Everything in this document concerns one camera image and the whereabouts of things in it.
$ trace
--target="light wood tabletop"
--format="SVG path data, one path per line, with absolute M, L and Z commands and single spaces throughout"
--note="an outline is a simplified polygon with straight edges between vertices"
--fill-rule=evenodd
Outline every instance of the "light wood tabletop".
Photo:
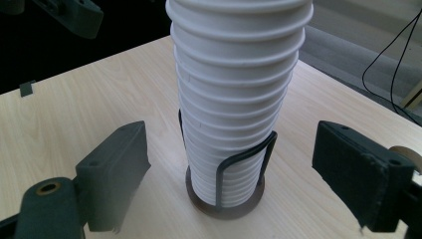
M 186 192 L 171 38 L 166 37 L 0 96 L 0 220 L 24 192 L 75 166 L 118 127 L 144 120 L 147 171 L 120 233 L 88 238 L 403 238 L 359 231 L 357 220 L 312 169 L 320 120 L 356 129 L 385 147 L 422 154 L 422 129 L 298 62 L 274 130 L 279 134 L 258 206 L 236 220 L 200 212 Z

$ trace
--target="wood grain surface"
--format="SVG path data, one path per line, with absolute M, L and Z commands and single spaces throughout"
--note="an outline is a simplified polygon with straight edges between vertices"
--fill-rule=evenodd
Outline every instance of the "wood grain surface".
M 118 127 L 144 120 L 152 167 L 122 230 L 88 238 L 403 238 L 359 231 L 356 219 L 316 171 L 320 120 L 346 124 L 385 147 L 422 154 L 422 129 L 299 62 L 275 131 L 279 138 L 257 208 L 237 220 L 210 218 L 186 192 L 187 159 L 178 125 L 169 37 L 0 96 L 0 219 L 18 213 L 23 193 L 75 166 Z

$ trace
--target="black cable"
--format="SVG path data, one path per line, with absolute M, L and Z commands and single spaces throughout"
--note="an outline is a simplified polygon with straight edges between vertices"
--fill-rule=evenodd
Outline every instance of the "black cable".
M 416 124 L 418 124 L 419 126 L 422 126 L 418 121 L 416 121 L 413 117 L 411 117 L 404 109 L 402 109 L 400 106 L 398 106 L 398 105 L 396 105 L 395 103 L 394 103 L 394 101 L 393 101 L 393 99 L 392 99 L 392 93 L 393 93 L 393 87 L 394 87 L 394 81 L 395 81 L 395 77 L 396 77 L 396 75 L 397 75 L 397 72 L 398 72 L 398 69 L 399 69 L 399 67 L 400 67 L 400 64 L 401 64 L 401 61 L 402 61 L 402 59 L 403 59 L 403 57 L 404 57 L 404 54 L 406 53 L 406 50 L 407 50 L 407 46 L 408 46 L 408 44 L 409 44 L 409 42 L 410 42 L 410 39 L 411 39 L 411 36 L 412 36 L 412 34 L 413 34 L 413 31 L 414 31 L 414 29 L 415 29 L 415 27 L 416 27 L 416 24 L 418 23 L 418 20 L 419 20 L 419 17 L 421 16 L 421 13 L 422 13 L 422 9 L 419 11 L 419 13 L 418 13 L 418 15 L 416 15 L 416 17 L 414 17 L 413 19 L 412 19 L 412 21 L 410 21 L 401 31 L 400 31 L 400 33 L 399 34 L 397 34 L 397 36 L 378 54 L 378 56 L 372 61 L 372 63 L 371 64 L 369 64 L 369 66 L 365 69 L 365 71 L 363 72 L 363 74 L 362 74 L 362 83 L 363 83 L 363 86 L 365 87 L 365 89 L 369 92 L 369 93 L 371 93 L 371 94 L 373 94 L 373 95 L 375 95 L 375 96 L 377 96 L 377 97 L 379 97 L 379 98 L 381 98 L 381 99 L 383 99 L 383 100 L 385 100 L 385 101 L 388 101 L 388 102 L 391 102 L 391 104 L 392 104 L 392 106 L 393 106 L 393 108 L 394 108 L 394 111 L 398 114 L 398 111 L 397 111 L 397 109 L 399 109 L 399 110 L 401 110 L 405 115 L 407 115 L 414 123 L 416 123 Z M 378 60 L 378 58 L 379 57 L 381 57 L 381 55 L 400 37 L 400 35 L 412 24 L 414 22 L 414 25 L 413 25 L 413 27 L 412 27 L 412 30 L 411 30 L 411 32 L 410 32 L 410 34 L 409 34 L 409 37 L 408 37 L 408 39 L 407 39 L 407 42 L 406 42 L 406 46 L 405 46 L 405 48 L 404 48 L 404 50 L 403 50 L 403 52 L 402 52 L 402 54 L 401 54 L 401 57 L 400 57 L 400 60 L 399 60 L 399 62 L 398 62 L 398 64 L 397 64 L 397 67 L 396 67 L 396 69 L 395 69 L 395 72 L 394 72 L 394 75 L 393 75 L 393 79 L 392 79 L 392 81 L 391 81 L 391 87 L 390 87 L 390 100 L 388 100 L 388 99 L 386 99 L 386 98 L 384 98 L 384 97 L 382 97 L 382 96 L 380 96 L 380 95 L 378 95 L 378 94 L 376 94 L 376 93 L 374 93 L 374 92 L 372 92 L 367 86 L 366 86 L 366 83 L 365 83 L 365 79 L 364 79 L 364 77 L 365 77 L 365 74 L 366 74 L 366 72 L 369 70 L 369 68 L 371 68 L 372 67 L 372 65 Z

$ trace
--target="gray floor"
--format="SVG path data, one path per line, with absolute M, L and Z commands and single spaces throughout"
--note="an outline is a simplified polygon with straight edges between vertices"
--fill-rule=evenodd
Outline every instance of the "gray floor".
M 368 92 L 362 83 L 362 74 L 378 53 L 372 52 L 336 36 L 307 27 L 307 39 L 300 50 L 300 59 L 337 81 L 360 92 L 393 111 L 390 101 Z M 365 75 L 366 86 L 374 93 L 390 99 L 391 82 L 397 61 L 380 57 Z M 399 105 L 403 98 L 419 82 L 422 70 L 401 65 L 394 81 L 393 100 Z M 422 123 L 422 107 L 406 112 Z

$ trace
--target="round base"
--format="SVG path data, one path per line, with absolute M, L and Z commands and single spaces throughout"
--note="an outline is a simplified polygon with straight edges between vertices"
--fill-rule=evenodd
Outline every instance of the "round base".
M 217 219 L 224 219 L 224 220 L 231 220 L 240 218 L 242 216 L 245 216 L 258 205 L 258 203 L 261 200 L 261 197 L 264 194 L 264 188 L 265 188 L 265 178 L 263 178 L 262 183 L 260 185 L 257 185 L 255 188 L 254 193 L 252 196 L 244 203 L 235 206 L 235 207 L 223 207 L 220 210 L 217 210 L 216 206 L 210 205 L 196 195 L 195 191 L 192 187 L 192 179 L 190 178 L 190 167 L 187 167 L 186 170 L 186 188 L 187 193 L 189 194 L 190 200 L 192 203 L 203 213 L 217 218 Z

